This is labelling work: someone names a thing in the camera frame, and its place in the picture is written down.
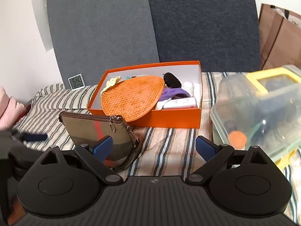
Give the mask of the striped bed cover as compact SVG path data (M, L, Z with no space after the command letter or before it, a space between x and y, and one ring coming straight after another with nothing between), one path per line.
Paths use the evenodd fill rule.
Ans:
M140 138L137 159L120 170L120 183L109 184L105 168L76 148L59 113L84 114L93 88L76 93L61 84L41 89L33 107L16 128L46 133L45 141L26 145L45 152L57 146L59 160L70 154L79 191L51 199L26 176L19 198L24 208L33 203L19 225L294 225L295 215L284 211L295 199L291 177L272 165L258 149L235 152L224 148L205 162L196 152L198 134L206 134L209 108L226 73L204 73L207 87L201 130L136 128ZM39 214L38 209L46 212Z

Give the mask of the clear plastic storage container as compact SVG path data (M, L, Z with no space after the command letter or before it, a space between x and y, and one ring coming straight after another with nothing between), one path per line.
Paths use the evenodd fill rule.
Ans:
M237 150L259 146L285 168L300 147L300 69L283 65L225 76L211 120L223 143Z

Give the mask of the brown paper bag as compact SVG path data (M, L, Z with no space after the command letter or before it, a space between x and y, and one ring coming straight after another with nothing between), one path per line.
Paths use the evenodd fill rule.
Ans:
M261 5L260 69L282 65L300 68L300 15L274 5Z

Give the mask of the grey upholstered headboard panel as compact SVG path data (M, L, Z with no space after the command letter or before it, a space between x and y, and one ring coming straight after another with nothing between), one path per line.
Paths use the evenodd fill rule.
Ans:
M157 63L148 0L47 0L52 45L63 83L95 85L106 70Z

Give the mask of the orange silicone mat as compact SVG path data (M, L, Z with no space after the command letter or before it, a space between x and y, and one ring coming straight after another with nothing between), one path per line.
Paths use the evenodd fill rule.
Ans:
M138 120L157 104L164 87L164 80L159 76L121 79L100 94L102 110L105 115L120 115L127 122Z

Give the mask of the purple fleece cloth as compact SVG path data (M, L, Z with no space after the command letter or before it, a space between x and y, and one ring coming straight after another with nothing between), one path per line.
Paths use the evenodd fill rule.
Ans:
M159 101L165 101L168 99L178 99L191 97L190 94L181 88L165 88L159 98Z

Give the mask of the orange cardboard box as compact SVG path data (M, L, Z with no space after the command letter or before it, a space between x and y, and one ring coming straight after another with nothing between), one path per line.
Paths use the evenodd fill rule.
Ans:
M183 106L157 110L166 88L163 76L167 73L173 74L181 84L193 83L194 93L183 100ZM106 70L87 110L93 115L121 115L136 127L198 129L202 100L199 61L150 63Z

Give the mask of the dark blue headboard panel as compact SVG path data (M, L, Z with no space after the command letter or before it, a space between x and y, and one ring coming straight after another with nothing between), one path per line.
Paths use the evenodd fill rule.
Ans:
M260 67L255 0L149 0L161 62L198 60L203 71Z

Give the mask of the beige scrunchie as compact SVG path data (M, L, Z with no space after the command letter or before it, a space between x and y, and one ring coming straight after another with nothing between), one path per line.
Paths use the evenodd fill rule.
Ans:
M103 92L107 91L108 89L110 89L111 87L115 86L119 81L121 80L121 76L117 76L115 78L111 78L110 80L108 80L106 82L105 87L103 88L103 90L100 92L100 94L103 94Z

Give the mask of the brown plaid zipper pouch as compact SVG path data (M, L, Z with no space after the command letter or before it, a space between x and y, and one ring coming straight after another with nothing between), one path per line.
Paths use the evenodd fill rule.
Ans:
M120 115L104 116L62 111L59 120L65 126L74 145L88 144L91 148L105 136L113 141L112 152L105 164L115 172L127 169L141 151L139 138Z

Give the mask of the white digital clock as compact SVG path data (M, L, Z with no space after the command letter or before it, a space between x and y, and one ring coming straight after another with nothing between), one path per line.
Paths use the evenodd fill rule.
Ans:
M86 86L81 73L68 78L68 83L72 91L83 89Z

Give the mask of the pink pillow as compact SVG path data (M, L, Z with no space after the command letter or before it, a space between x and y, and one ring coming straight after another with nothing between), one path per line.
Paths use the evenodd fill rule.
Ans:
M26 112L26 107L19 103L14 97L9 97L4 87L1 86L1 112L0 129L10 129Z

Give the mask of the black pompom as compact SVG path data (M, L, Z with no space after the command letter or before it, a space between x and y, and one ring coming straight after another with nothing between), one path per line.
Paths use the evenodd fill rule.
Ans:
M182 87L181 82L172 73L165 73L163 75L163 80L165 82L165 85L168 88L181 88Z

